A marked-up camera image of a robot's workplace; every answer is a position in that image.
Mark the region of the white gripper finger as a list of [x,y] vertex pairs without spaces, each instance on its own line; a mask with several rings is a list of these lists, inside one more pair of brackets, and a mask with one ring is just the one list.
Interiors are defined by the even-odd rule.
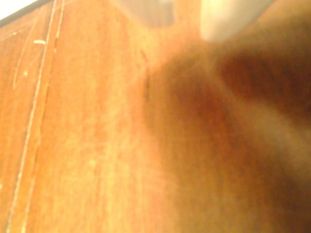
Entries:
[[117,0],[116,7],[149,27],[170,26],[175,20],[173,0]]
[[224,41],[247,28],[267,8],[266,0],[203,0],[201,37],[206,41]]

